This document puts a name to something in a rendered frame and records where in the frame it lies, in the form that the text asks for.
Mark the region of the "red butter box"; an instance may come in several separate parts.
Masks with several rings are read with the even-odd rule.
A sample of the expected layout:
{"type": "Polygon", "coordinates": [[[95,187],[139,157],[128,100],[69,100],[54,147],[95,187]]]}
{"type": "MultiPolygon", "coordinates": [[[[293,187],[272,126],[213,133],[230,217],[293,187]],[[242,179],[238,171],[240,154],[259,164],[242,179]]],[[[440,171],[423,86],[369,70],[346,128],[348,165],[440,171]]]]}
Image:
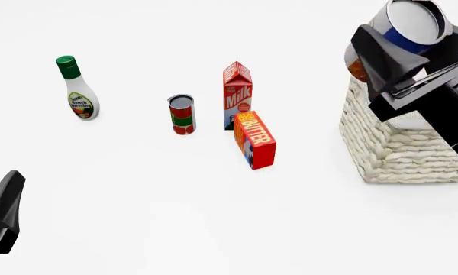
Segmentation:
{"type": "Polygon", "coordinates": [[[251,169],[261,169],[273,164],[276,140],[256,112],[236,114],[234,139],[251,169]]]}

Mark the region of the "white woven basket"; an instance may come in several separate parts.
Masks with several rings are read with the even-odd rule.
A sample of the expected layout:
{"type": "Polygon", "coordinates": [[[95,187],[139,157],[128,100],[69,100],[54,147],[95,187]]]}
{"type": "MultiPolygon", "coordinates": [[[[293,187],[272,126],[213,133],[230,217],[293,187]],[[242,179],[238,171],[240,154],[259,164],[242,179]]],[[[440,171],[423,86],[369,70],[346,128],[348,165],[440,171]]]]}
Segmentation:
{"type": "Polygon", "coordinates": [[[367,85],[350,78],[339,124],[366,183],[458,183],[458,154],[418,112],[382,122],[369,108],[367,85]]]}

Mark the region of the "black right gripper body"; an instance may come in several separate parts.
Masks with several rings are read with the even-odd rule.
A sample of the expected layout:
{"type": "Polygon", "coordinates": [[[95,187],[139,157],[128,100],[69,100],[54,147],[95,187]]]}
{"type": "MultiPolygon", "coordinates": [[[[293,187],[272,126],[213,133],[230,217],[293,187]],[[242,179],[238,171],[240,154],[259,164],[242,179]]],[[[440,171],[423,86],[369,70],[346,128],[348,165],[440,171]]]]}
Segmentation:
{"type": "Polygon", "coordinates": [[[418,111],[429,122],[458,121],[458,63],[403,89],[383,92],[369,107],[380,121],[418,111]]]}

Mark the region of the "ranch dressing bottle green cap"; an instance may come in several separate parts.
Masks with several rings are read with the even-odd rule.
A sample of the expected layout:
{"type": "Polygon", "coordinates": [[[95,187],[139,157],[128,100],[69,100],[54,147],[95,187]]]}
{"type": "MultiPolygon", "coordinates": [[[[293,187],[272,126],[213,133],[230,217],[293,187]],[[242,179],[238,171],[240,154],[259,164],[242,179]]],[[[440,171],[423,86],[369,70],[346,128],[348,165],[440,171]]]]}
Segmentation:
{"type": "Polygon", "coordinates": [[[96,118],[100,112],[98,97],[83,79],[76,59],[58,57],[56,64],[66,82],[67,101],[74,114],[83,121],[96,118]]]}

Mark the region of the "alphabet soup tin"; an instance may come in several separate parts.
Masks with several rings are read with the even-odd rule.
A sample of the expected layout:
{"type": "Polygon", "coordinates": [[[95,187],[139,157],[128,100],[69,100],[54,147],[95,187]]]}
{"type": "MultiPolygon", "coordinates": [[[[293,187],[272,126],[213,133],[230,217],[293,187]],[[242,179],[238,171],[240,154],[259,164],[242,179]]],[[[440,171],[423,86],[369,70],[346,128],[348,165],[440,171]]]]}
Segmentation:
{"type": "Polygon", "coordinates": [[[453,34],[453,25],[432,0],[387,0],[368,25],[413,54],[425,54],[453,34]]]}

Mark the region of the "red white milk carton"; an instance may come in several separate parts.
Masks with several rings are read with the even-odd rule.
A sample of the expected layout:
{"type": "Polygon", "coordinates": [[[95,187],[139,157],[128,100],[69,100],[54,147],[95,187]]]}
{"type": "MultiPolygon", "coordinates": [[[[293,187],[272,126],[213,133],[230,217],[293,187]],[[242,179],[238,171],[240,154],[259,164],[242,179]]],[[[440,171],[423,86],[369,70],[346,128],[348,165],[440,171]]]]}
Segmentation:
{"type": "Polygon", "coordinates": [[[224,129],[234,129],[236,114],[251,110],[253,80],[250,71],[238,61],[223,72],[224,129]]]}

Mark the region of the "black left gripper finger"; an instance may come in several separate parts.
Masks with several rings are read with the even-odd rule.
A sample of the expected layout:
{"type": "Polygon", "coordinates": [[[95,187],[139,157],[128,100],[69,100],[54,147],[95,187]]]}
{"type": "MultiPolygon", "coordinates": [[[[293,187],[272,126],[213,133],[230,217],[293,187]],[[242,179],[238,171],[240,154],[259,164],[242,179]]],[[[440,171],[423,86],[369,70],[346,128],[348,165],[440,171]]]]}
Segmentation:
{"type": "Polygon", "coordinates": [[[19,230],[18,212],[25,178],[12,170],[0,182],[0,226],[19,230]]]}

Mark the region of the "tomato sauce tin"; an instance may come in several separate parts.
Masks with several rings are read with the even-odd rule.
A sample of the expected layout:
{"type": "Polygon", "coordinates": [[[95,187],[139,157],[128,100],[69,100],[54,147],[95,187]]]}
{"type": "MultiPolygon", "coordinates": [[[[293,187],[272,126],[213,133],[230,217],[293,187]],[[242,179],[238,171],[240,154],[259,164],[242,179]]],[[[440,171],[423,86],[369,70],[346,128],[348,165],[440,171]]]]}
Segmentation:
{"type": "Polygon", "coordinates": [[[178,94],[168,98],[173,130],[177,134],[191,134],[196,129],[194,100],[190,95],[178,94]]]}

